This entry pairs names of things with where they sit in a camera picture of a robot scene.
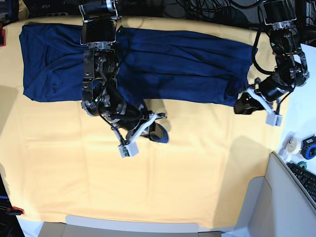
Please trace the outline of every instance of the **red clip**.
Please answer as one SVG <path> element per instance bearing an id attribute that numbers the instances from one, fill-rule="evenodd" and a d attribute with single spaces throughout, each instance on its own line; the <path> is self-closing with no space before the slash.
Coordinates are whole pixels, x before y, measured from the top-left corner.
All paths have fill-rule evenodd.
<path id="1" fill-rule="evenodd" d="M 1 29 L 1 36 L 3 38 L 3 44 L 0 45 L 0 47 L 4 47 L 5 46 L 5 29 L 2 28 L 2 23 L 0 23 L 0 29 Z"/>
<path id="2" fill-rule="evenodd" d="M 13 210 L 17 210 L 17 211 L 21 211 L 22 212 L 22 215 L 24 215 L 24 210 L 23 209 L 21 209 L 21 208 L 18 208 L 18 207 L 13 207 L 12 208 Z"/>

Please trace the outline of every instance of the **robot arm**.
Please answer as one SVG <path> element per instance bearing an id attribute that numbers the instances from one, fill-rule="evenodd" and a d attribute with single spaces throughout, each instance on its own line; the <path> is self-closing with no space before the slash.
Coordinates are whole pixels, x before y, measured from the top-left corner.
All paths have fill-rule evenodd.
<path id="1" fill-rule="evenodd" d="M 280 126 L 282 116 L 279 114 L 280 97 L 291 93 L 296 86 L 303 86 L 309 77 L 305 54 L 302 51 L 299 35 L 294 25 L 296 20 L 292 5 L 288 0 L 268 0 L 263 2 L 266 13 L 265 23 L 271 25 L 270 44 L 276 55 L 276 68 L 268 72 L 260 68 L 255 61 L 254 50 L 257 47 L 261 29 L 259 29 L 253 48 L 253 63 L 262 73 L 269 75 L 264 81 L 255 80 L 241 95 L 234 105 L 235 114 L 250 115 L 256 110 L 268 112 L 266 123 Z M 301 63 L 294 60 L 300 57 Z M 273 111 L 276 101 L 277 110 Z"/>
<path id="2" fill-rule="evenodd" d="M 116 54 L 117 1 L 87 1 L 79 9 L 83 17 L 81 44 L 88 46 L 84 52 L 82 108 L 111 126 L 120 141 L 118 149 L 122 157 L 138 153 L 135 141 L 139 136 L 166 143 L 166 131 L 155 123 L 165 114 L 149 111 L 145 104 L 136 107 L 118 91 L 116 75 L 122 61 Z M 118 128 L 127 130 L 126 139 Z"/>

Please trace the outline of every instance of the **white table surface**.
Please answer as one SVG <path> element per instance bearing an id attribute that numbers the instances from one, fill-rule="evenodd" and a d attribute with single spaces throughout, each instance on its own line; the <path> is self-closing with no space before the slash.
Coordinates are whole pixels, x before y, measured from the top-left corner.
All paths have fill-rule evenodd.
<path id="1" fill-rule="evenodd" d="M 19 219 L 19 217 L 17 217 L 17 219 L 25 237 L 38 237 L 39 236 L 40 230 L 44 222 L 26 221 L 26 220 Z"/>
<path id="2" fill-rule="evenodd" d="M 289 104 L 279 149 L 287 135 L 292 132 L 295 137 L 302 140 L 316 132 L 316 108 L 314 105 L 314 102 L 316 103 L 316 48 L 303 44 L 302 50 L 306 55 L 310 78 L 304 86 L 295 88 L 289 95 Z M 316 174 L 316 158 L 307 160 L 301 154 L 290 155 L 290 158 L 295 163 L 305 161 L 307 170 Z"/>

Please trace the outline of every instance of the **tape roll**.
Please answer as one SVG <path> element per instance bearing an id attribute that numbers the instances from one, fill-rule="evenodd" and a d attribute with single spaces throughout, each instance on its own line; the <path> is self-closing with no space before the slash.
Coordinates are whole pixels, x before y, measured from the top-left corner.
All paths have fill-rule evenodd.
<path id="1" fill-rule="evenodd" d="M 305 159 L 312 159 L 312 158 L 316 157 L 315 150 L 316 150 L 316 144 L 310 146 L 305 153 Z"/>
<path id="2" fill-rule="evenodd" d="M 303 169 L 306 169 L 306 167 L 307 167 L 307 164 L 306 164 L 305 161 L 300 161 L 300 162 L 297 163 L 297 165 L 298 165 L 299 167 L 303 168 Z"/>
<path id="3" fill-rule="evenodd" d="M 296 137 L 292 138 L 292 141 L 289 141 L 289 143 L 286 145 L 286 149 L 291 154 L 298 154 L 302 149 L 303 142 L 301 139 L 298 139 Z"/>

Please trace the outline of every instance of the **blue towel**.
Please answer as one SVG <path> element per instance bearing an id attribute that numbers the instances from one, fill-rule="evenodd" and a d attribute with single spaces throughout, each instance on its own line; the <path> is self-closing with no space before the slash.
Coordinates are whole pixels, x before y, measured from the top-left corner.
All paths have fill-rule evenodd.
<path id="1" fill-rule="evenodd" d="M 144 98 L 233 106 L 247 83 L 251 46 L 188 31 L 125 28 L 119 31 L 122 57 L 118 89 L 135 104 Z M 80 26 L 26 25 L 20 42 L 24 95 L 41 102 L 81 100 L 83 51 Z"/>

